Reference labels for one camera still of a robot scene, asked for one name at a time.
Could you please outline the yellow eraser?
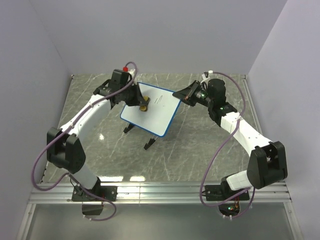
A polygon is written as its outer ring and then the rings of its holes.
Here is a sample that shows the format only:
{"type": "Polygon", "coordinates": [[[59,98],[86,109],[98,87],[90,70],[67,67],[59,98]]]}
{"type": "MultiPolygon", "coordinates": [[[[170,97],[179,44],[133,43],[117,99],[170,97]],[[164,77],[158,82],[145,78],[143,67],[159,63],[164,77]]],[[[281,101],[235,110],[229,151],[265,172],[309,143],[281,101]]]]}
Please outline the yellow eraser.
{"type": "Polygon", "coordinates": [[[146,112],[148,110],[148,104],[150,102],[150,98],[148,96],[143,97],[143,104],[139,106],[139,110],[142,112],[146,112]]]}

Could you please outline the blue framed whiteboard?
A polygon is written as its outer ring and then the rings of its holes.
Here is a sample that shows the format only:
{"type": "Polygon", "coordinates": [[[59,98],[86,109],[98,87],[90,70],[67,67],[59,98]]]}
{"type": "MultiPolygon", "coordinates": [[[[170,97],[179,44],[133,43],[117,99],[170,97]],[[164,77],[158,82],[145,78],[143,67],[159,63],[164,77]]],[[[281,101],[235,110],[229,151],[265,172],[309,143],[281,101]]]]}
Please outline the blue framed whiteboard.
{"type": "Polygon", "coordinates": [[[158,137],[164,137],[174,119],[181,101],[173,96],[173,91],[140,82],[143,96],[150,98],[147,111],[138,106],[124,106],[120,118],[158,137]]]}

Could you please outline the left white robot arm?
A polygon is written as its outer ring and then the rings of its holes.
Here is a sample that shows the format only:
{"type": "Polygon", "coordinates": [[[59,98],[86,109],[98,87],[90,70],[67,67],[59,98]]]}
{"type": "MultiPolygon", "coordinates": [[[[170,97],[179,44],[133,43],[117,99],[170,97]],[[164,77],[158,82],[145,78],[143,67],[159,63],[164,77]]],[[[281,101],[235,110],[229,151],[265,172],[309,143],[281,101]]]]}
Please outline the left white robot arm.
{"type": "Polygon", "coordinates": [[[88,102],[68,123],[47,132],[47,160],[57,168],[66,170],[89,201],[102,197],[103,190],[99,177],[86,165],[82,142],[115,105],[124,102],[129,107],[148,106],[149,101],[143,97],[135,81],[136,75],[135,69],[115,69],[111,78],[93,91],[88,102]]]}

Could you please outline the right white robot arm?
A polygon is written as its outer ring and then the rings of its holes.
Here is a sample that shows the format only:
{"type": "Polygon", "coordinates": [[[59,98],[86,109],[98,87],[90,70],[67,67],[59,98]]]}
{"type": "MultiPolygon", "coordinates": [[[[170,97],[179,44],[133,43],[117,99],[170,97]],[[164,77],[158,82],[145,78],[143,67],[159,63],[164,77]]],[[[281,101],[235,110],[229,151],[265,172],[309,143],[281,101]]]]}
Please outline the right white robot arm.
{"type": "Polygon", "coordinates": [[[227,102],[222,79],[212,78],[208,83],[195,80],[172,95],[191,107],[196,104],[207,107],[210,118],[230,133],[249,155],[246,170],[222,178],[217,194],[219,198],[232,200],[243,189],[262,189],[287,178],[285,146],[264,137],[242,118],[238,110],[227,102]]]}

